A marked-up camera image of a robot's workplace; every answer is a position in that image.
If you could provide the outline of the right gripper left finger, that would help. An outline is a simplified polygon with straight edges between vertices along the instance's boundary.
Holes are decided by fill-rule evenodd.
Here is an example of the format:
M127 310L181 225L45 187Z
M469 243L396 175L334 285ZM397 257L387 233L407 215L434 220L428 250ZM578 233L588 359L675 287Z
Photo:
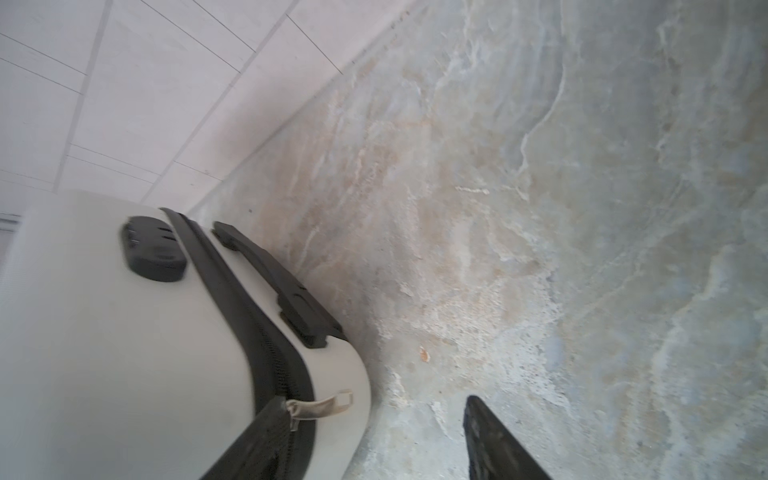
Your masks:
M286 399L273 397L202 479L285 479L291 433Z

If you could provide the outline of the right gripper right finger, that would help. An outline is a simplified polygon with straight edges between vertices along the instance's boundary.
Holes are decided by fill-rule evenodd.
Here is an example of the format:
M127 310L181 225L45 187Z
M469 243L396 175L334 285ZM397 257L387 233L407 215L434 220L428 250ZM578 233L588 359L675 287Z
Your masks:
M551 480L486 403L470 395L463 416L471 480Z

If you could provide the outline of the black white suitcase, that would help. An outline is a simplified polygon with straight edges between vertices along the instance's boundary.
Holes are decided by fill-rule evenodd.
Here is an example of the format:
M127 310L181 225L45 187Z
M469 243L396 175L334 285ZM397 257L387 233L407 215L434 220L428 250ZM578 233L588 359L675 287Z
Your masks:
M3 478L202 479L276 396L285 479L343 477L364 363L237 228L90 192L23 214L1 271Z

